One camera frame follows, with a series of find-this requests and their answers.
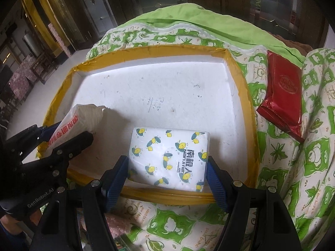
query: white plastic bag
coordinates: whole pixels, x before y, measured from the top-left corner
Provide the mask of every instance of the white plastic bag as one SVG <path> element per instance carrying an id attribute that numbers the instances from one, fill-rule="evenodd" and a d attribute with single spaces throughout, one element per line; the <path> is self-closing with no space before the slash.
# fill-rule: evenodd
<path id="1" fill-rule="evenodd" d="M 103 117 L 103 110 L 105 108 L 105 106 L 97 107 L 94 104 L 77 104 L 70 109 L 51 136 L 45 157 L 50 156 L 54 148 L 80 133 L 84 131 L 93 133 Z"/>

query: green blanket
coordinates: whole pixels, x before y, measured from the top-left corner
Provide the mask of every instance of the green blanket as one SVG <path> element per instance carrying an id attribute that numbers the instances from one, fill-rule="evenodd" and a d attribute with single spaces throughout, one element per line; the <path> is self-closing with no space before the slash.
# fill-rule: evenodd
<path id="1" fill-rule="evenodd" d="M 268 49 L 302 67 L 302 131 L 306 141 L 299 145 L 255 112 L 261 153 L 257 187 L 277 188 L 294 221 L 303 249 L 311 250 L 335 217 L 335 50 L 317 49 L 305 58 L 296 49 L 286 47 L 249 23 L 183 4 L 143 14 L 108 31 L 89 51 L 87 59 L 117 49 L 155 44 L 229 49 L 246 78 L 255 110 L 266 94 Z M 140 204 L 144 202 L 120 200 L 120 207 L 124 205 L 125 209 Z M 223 217 L 220 222 L 209 221 L 214 216 L 211 212 L 215 216 L 225 216 L 219 209 L 212 211 L 210 205 L 207 210 L 183 207 L 176 211 L 175 207 L 148 203 L 143 208 L 133 208 L 131 213 L 121 211 L 134 223 L 129 237 L 142 250 L 210 250 L 225 222 Z M 146 208 L 153 209 L 148 218 L 143 215 Z M 190 222 L 187 233 L 177 222 L 182 217 Z M 244 246 L 250 242 L 254 217 L 251 211 Z M 159 232 L 153 229 L 158 224 Z"/>

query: blue gripper pad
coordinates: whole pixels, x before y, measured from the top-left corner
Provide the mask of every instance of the blue gripper pad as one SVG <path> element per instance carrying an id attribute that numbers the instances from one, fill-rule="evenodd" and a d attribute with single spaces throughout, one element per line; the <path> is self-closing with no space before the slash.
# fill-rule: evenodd
<path id="1" fill-rule="evenodd" d="M 216 172 L 213 169 L 213 166 L 210 163 L 208 163 L 207 166 L 206 179 L 217 205 L 225 212 L 227 212 L 228 204 L 226 190 L 224 189 L 222 183 L 219 180 L 219 177 L 217 176 Z"/>
<path id="2" fill-rule="evenodd" d="M 120 196 L 122 187 L 128 174 L 129 159 L 126 156 L 121 156 L 114 168 L 105 172 L 102 177 L 104 181 L 102 192 L 105 192 L 106 198 L 105 212 L 109 212 L 115 207 Z"/>

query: brown fabric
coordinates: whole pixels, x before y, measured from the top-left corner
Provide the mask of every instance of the brown fabric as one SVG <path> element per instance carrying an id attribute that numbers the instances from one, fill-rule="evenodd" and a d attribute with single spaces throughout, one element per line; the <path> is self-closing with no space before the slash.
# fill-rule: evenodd
<path id="1" fill-rule="evenodd" d="M 308 44 L 302 44 L 302 43 L 297 42 L 297 41 L 287 40 L 287 39 L 284 39 L 282 36 L 279 36 L 279 35 L 273 35 L 273 34 L 271 34 L 271 35 L 274 36 L 276 39 L 279 39 L 280 41 L 285 43 L 285 45 L 287 47 L 297 49 L 303 56 L 306 56 L 310 51 L 313 50 L 313 48 Z"/>

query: green and white patterned fabric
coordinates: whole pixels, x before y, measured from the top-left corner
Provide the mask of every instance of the green and white patterned fabric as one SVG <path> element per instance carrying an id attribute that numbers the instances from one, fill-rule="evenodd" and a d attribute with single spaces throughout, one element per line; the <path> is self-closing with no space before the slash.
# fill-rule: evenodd
<path id="1" fill-rule="evenodd" d="M 190 23 L 172 23 L 165 28 L 132 23 L 111 29 L 93 46 L 86 58 L 118 49 L 157 44 L 194 44 L 229 49 L 246 78 L 254 109 L 264 100 L 267 90 L 267 49 L 262 45 L 249 50 L 237 48 Z M 304 144 L 300 145 L 255 112 L 261 155 L 257 187 L 265 189 L 275 186 L 280 192 L 303 250 L 312 250 L 317 245 L 335 217 L 334 72 L 334 49 L 314 50 L 304 61 Z M 127 214 L 133 214 L 130 218 L 136 226 L 129 237 L 141 250 L 210 250 L 218 240 L 225 221 L 225 213 L 215 204 L 205 208 L 179 208 L 122 198 L 120 203 L 123 213 L 125 209 L 128 212 L 132 208 L 132 213 Z M 141 222 L 148 208 L 150 214 Z M 250 242 L 255 212 L 251 210 L 249 215 L 244 247 Z"/>

